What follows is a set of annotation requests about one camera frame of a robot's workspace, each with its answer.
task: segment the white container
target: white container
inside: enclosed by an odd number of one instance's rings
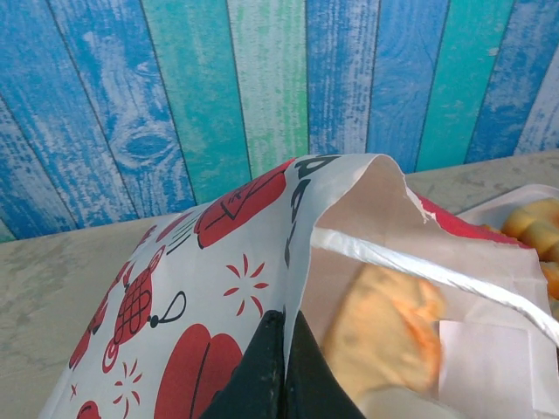
[[[514,209],[546,198],[559,199],[559,189],[546,185],[526,185],[476,205],[458,216],[470,224],[488,224],[500,229]]]

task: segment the bread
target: bread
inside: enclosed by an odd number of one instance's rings
[[[521,234],[535,221],[537,221],[535,215],[520,207],[508,216],[500,230],[509,237],[520,239]]]
[[[540,262],[543,276],[548,280],[548,295],[559,299],[559,264],[557,262]]]
[[[559,263],[558,199],[542,199],[515,209],[501,230],[534,248],[540,260]]]
[[[438,288],[428,281],[365,265],[326,333],[322,352],[354,402],[387,386],[426,391],[441,367],[442,346],[432,322],[444,310]]]

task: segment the red firework print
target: red firework print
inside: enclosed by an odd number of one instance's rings
[[[108,294],[119,283],[121,278],[124,278],[124,281],[126,281],[126,282],[128,281],[128,278],[130,277],[130,274],[132,273],[132,267],[133,267],[133,266],[130,266],[128,271],[126,271],[129,264],[130,264],[130,262],[126,262],[124,264],[124,266],[122,266],[121,271],[118,273],[116,278],[113,280],[113,283],[109,287],[108,291],[105,293],[105,297],[103,297],[103,300],[99,304],[99,307],[97,307],[97,311],[95,312],[91,321],[87,325],[87,329],[85,330],[84,334],[82,334],[81,339],[78,342],[78,345],[73,350],[73,354],[70,357],[70,361],[68,362],[68,367],[70,369],[76,369],[79,362],[81,361],[81,359],[86,354],[87,349],[89,348],[89,341],[91,340],[91,337],[93,335],[95,335],[97,333],[97,331],[99,330],[99,328],[101,327],[101,324],[103,323],[103,319],[105,318],[105,313],[107,312]]]
[[[92,401],[85,402],[83,406],[79,408],[76,419],[101,419],[97,403]]]
[[[197,419],[225,388],[243,357],[228,334],[213,338],[203,325],[186,329],[175,345],[157,393],[155,419]]]
[[[260,275],[260,273],[262,273],[262,270],[264,269],[264,262],[258,267],[256,268],[256,270],[254,270],[253,273],[251,273],[250,278],[256,278],[258,275]],[[247,274],[248,274],[248,258],[246,257],[246,255],[243,253],[243,272],[244,275],[243,277],[241,277],[240,272],[238,271],[238,269],[233,266],[232,264],[228,264],[227,268],[233,272],[235,274],[235,276],[239,279],[242,278],[246,278]],[[267,284],[266,282],[258,282],[257,284],[252,285],[252,288],[255,290],[261,290],[264,288],[267,288],[269,284]],[[237,292],[239,290],[238,286],[235,286],[233,288],[230,288],[229,290],[227,290],[224,293],[224,297],[227,297],[228,295],[232,295],[235,292]],[[260,303],[260,300],[255,297],[254,295],[251,295],[251,300],[254,303],[254,305],[256,306],[256,308],[259,309],[259,313],[260,313],[260,318],[262,318],[262,315],[264,314],[264,309],[262,308],[262,303]],[[243,299],[241,301],[241,305],[239,306],[238,310],[237,310],[237,315],[240,316],[243,311],[245,310],[245,299]]]
[[[166,236],[169,235],[169,233],[180,223],[182,223],[190,214],[192,214],[191,212],[187,212],[186,214],[182,214],[180,217],[178,217],[175,221],[173,221],[172,223],[170,223],[167,227],[165,227],[165,229],[159,233],[159,236],[157,236],[157,239],[155,240],[156,243],[161,242]]]
[[[167,312],[159,318],[157,315],[151,315],[151,303],[153,301],[152,293],[152,274],[159,264],[165,246],[161,247],[157,253],[152,257],[149,265],[144,269],[138,277],[132,282],[128,282],[128,278],[123,281],[126,291],[122,298],[121,306],[114,324],[113,338],[108,342],[107,349],[103,355],[103,372],[106,374],[113,369],[114,363],[119,353],[119,346],[131,340],[141,329],[149,323],[153,328],[160,323],[169,323],[179,319],[186,308],[186,296],[184,292],[180,291],[173,298]],[[167,318],[173,305],[179,300],[182,300],[182,307],[177,316]]]
[[[198,219],[200,249],[221,240],[276,201],[286,188],[286,169],[294,159],[217,199]]]
[[[139,380],[141,380],[142,373],[136,372],[136,367],[138,367],[138,360],[134,362],[132,369],[128,372],[128,365],[126,362],[122,362],[122,367],[124,369],[124,379],[118,380],[114,386],[117,388],[122,388],[124,383],[127,382],[128,386],[132,386],[136,384]],[[135,390],[130,390],[129,394],[121,394],[116,399],[113,400],[113,404],[124,404],[124,416],[122,419],[126,419],[128,414],[130,413],[130,399],[135,400],[136,405],[140,406],[140,395]]]

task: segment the white paper wrapper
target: white paper wrapper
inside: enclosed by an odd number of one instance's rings
[[[328,248],[321,233],[329,230],[352,244]],[[285,308],[286,359],[301,303],[321,339],[360,261],[368,261],[369,244],[382,246],[389,262],[398,259],[393,250],[499,285],[513,294],[493,299],[523,307],[541,328],[510,308],[442,285],[451,321],[441,325],[443,403],[476,418],[509,418],[510,406],[519,419],[559,418],[549,339],[557,324],[547,316],[535,254],[445,232],[406,188],[397,165],[375,155],[303,157],[150,229],[40,417],[79,417],[86,409],[97,415],[91,417],[158,418],[169,406],[199,417],[226,385],[263,312]],[[427,264],[418,260],[415,268],[421,266]],[[487,371],[488,362],[490,375],[459,378],[461,368]]]

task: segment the wooden plank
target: wooden plank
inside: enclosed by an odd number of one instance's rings
[[[137,218],[46,2],[0,21],[0,91],[78,227]]]
[[[515,155],[559,148],[559,47],[514,150]]]
[[[312,154],[363,153],[379,0],[307,0]]]
[[[467,163],[513,154],[558,42],[559,2],[514,4]]]
[[[137,1],[49,0],[140,217],[194,204]]]
[[[226,0],[143,0],[199,203],[250,180]]]
[[[0,219],[0,243],[11,242],[15,239],[14,235],[11,234],[11,231],[6,227],[6,224]]]
[[[464,162],[513,2],[451,2],[416,170]]]
[[[252,175],[308,152],[305,2],[229,0]]]
[[[0,217],[17,238],[76,228],[68,209],[1,98],[0,196]]]
[[[413,172],[448,0],[381,3],[367,152]]]

